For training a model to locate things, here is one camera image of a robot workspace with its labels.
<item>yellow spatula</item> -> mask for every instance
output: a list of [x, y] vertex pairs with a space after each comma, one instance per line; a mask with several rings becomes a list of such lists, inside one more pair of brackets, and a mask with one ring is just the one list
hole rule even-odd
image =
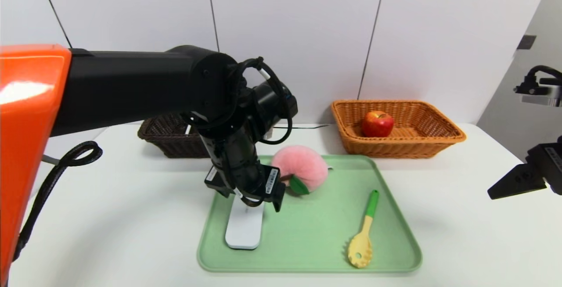
[[365, 219], [363, 221], [363, 229], [353, 237], [347, 248], [347, 258], [349, 262], [358, 269], [369, 265], [369, 262], [373, 258], [373, 247], [369, 239], [369, 229], [371, 229], [371, 224], [373, 223], [378, 201], [379, 192], [374, 190], [369, 197], [369, 204], [367, 205], [367, 211], [365, 212]]

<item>white table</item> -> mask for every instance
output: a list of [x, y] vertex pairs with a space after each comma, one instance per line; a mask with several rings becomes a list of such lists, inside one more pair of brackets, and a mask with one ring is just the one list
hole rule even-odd
[[[97, 137], [100, 160], [63, 174], [10, 287], [562, 286], [562, 197], [490, 200], [486, 190], [520, 161], [474, 125], [461, 128], [467, 141], [433, 159], [374, 160], [423, 251], [414, 273], [204, 271], [196, 252], [214, 195], [203, 184], [209, 159], [167, 159], [138, 139], [138, 125], [121, 125]], [[335, 125], [295, 129], [291, 144], [345, 153]]]

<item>white stand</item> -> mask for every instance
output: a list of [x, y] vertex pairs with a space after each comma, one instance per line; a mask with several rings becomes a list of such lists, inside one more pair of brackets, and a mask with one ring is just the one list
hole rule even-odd
[[234, 199], [224, 236], [231, 249], [253, 250], [259, 245], [264, 206], [248, 207], [239, 198]]

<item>green tray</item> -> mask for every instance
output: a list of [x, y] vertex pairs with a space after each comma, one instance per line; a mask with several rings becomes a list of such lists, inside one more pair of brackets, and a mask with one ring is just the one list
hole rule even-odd
[[[199, 242], [197, 259], [211, 272], [246, 273], [403, 273], [421, 265], [422, 253], [390, 190], [373, 161], [362, 155], [323, 156], [327, 181], [309, 195], [285, 194], [281, 211], [267, 203], [261, 242], [253, 251], [225, 243], [232, 201], [215, 195]], [[271, 157], [261, 157], [269, 163]], [[371, 243], [373, 260], [356, 269], [347, 260], [347, 244], [363, 224], [373, 189], [380, 192]]]

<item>wicker basket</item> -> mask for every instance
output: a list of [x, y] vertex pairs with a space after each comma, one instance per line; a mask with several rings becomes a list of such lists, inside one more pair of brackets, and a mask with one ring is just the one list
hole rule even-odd
[[[374, 158], [431, 158], [462, 142], [466, 135], [437, 108], [417, 100], [337, 100], [331, 105], [343, 146], [350, 154]], [[389, 137], [362, 136], [369, 111], [385, 111], [395, 120]]]
[[138, 136], [159, 147], [169, 158], [208, 158], [209, 154], [197, 130], [191, 127], [186, 135], [187, 126], [180, 115], [161, 115], [146, 119], [140, 126]]

